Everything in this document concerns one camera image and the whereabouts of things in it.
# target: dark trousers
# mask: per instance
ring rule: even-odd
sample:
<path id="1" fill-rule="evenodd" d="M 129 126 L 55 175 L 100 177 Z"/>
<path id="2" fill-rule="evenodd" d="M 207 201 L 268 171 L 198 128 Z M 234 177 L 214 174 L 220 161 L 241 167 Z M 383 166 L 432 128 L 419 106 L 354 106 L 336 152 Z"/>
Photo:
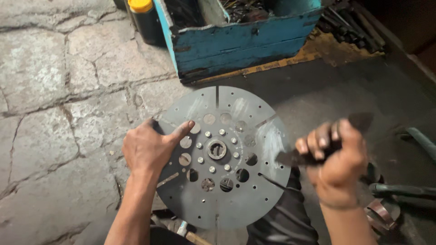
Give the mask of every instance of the dark trousers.
<path id="1" fill-rule="evenodd" d="M 298 179 L 300 172 L 292 169 L 284 193 L 265 216 L 247 226 L 247 245 L 317 245 L 318 234 L 310 225 L 304 209 L 304 197 Z M 75 245 L 103 245 L 116 213 L 91 223 L 77 238 Z M 162 227 L 150 227 L 151 245 L 192 244 L 185 238 Z"/>

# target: circular steel plate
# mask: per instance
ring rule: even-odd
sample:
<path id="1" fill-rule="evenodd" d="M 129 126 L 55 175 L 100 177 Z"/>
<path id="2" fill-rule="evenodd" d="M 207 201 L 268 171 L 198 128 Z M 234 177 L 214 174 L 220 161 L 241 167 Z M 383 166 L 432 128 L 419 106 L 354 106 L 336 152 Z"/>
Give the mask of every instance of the circular steel plate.
<path id="1" fill-rule="evenodd" d="M 185 95 L 162 116 L 159 130 L 170 134 L 190 119 L 200 131 L 189 133 L 191 145 L 178 145 L 163 168 L 157 188 L 162 201 L 178 217 L 201 228 L 239 228 L 261 218 L 283 193 L 265 177 L 286 186 L 290 175 L 290 168 L 275 161 L 277 153 L 289 147 L 282 121 L 256 95 L 228 86 L 202 88 Z M 207 147 L 213 140 L 226 145 L 221 159 L 208 155 Z M 229 171 L 224 169 L 226 164 L 231 167 Z"/>

